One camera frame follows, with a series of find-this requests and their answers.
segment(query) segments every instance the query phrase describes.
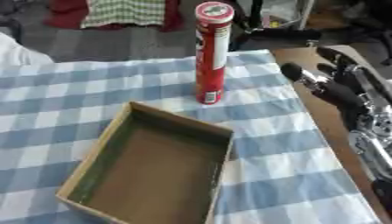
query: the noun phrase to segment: table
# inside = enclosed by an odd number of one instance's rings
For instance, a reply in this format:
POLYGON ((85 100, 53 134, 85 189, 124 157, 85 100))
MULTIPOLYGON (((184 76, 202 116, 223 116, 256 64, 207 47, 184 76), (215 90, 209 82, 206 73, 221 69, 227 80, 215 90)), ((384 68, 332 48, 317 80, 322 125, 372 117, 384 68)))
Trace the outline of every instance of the table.
POLYGON ((0 223, 85 223, 54 193, 127 101, 234 130, 215 223, 379 223, 268 51, 232 52, 223 99, 194 58, 0 70, 0 223))
MULTIPOLYGON (((347 45, 333 45, 330 47, 346 53, 362 65, 371 69, 374 73, 377 73, 352 47, 347 45)), ((314 48, 279 49, 272 53, 276 57, 276 62, 278 64, 292 61, 311 72, 317 71, 316 65, 318 63, 327 62, 315 53, 314 48)), ((314 97, 301 84, 294 84, 294 88, 311 113, 311 116, 325 136, 327 142, 332 146, 339 161, 353 178, 355 184, 360 188, 360 191, 382 220, 382 223, 392 223, 392 220, 373 193, 371 183, 365 175, 365 172, 361 169, 360 161, 348 145, 347 130, 340 121, 339 111, 334 106, 314 97)))

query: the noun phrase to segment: white sleeve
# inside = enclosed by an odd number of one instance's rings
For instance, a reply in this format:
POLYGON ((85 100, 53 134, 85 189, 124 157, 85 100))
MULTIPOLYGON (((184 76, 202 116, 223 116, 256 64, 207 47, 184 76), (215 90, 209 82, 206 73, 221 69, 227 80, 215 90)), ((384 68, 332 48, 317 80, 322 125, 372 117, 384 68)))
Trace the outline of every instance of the white sleeve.
POLYGON ((22 66, 48 63, 53 63, 53 60, 48 55, 25 48, 18 44, 15 39, 0 32, 1 66, 22 66))

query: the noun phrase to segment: chair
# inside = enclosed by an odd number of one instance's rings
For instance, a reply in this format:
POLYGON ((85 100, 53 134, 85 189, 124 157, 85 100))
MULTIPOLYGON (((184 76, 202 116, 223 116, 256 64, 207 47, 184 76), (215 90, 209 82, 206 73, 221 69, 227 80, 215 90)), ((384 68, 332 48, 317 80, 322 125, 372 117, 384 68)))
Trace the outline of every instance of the chair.
POLYGON ((239 50, 244 43, 253 38, 303 39, 308 43, 317 42, 321 38, 321 33, 314 30, 262 27, 260 12, 263 7, 263 0, 253 0, 249 17, 246 16, 237 0, 227 0, 226 3, 234 8, 234 23, 243 30, 243 33, 230 43, 230 51, 239 50))

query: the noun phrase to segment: checkered cloth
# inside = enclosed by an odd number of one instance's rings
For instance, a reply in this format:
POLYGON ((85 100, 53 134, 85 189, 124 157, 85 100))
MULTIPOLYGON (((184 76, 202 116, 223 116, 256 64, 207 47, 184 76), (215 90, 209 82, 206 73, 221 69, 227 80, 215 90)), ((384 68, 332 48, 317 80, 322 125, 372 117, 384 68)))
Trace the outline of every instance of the checkered cloth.
POLYGON ((215 223, 379 223, 268 51, 233 52, 223 99, 194 97, 194 58, 0 69, 0 223, 84 223, 54 197, 121 105, 234 130, 215 223))
POLYGON ((165 0, 87 0, 88 15, 81 27, 109 24, 162 25, 165 0))

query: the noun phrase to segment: can lid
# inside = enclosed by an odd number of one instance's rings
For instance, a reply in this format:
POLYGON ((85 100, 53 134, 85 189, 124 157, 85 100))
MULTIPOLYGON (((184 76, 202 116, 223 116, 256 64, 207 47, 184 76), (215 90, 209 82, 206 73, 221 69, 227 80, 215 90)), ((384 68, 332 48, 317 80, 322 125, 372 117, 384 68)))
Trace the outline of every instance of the can lid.
POLYGON ((233 8, 220 2, 201 3, 195 10, 196 18, 211 24, 223 24, 233 19, 233 8))

